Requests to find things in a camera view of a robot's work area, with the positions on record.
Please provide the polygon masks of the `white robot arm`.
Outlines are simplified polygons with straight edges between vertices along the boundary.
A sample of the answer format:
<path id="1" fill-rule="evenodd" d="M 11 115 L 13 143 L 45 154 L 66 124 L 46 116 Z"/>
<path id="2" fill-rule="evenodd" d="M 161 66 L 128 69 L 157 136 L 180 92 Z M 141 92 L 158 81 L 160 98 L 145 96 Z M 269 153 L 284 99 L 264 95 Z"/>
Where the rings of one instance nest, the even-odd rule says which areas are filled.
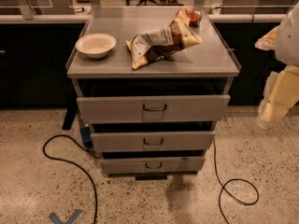
<path id="1" fill-rule="evenodd" d="M 255 47 L 273 50 L 285 68 L 271 72 L 263 90 L 257 123 L 268 129 L 279 123 L 299 102 L 299 3 L 296 3 L 280 25 L 261 37 Z"/>

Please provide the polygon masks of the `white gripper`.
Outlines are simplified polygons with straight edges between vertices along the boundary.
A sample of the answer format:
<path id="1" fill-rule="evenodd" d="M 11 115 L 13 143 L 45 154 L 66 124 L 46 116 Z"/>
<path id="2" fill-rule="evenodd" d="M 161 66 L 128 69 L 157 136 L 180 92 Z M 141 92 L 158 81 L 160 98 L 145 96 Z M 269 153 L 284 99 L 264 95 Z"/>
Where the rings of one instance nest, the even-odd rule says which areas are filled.
<path id="1" fill-rule="evenodd" d="M 278 27 L 273 28 L 255 43 L 256 49 L 274 50 Z M 258 108 L 257 124 L 269 129 L 280 122 L 299 102 L 299 66 L 287 65 L 281 72 L 271 72 Z"/>

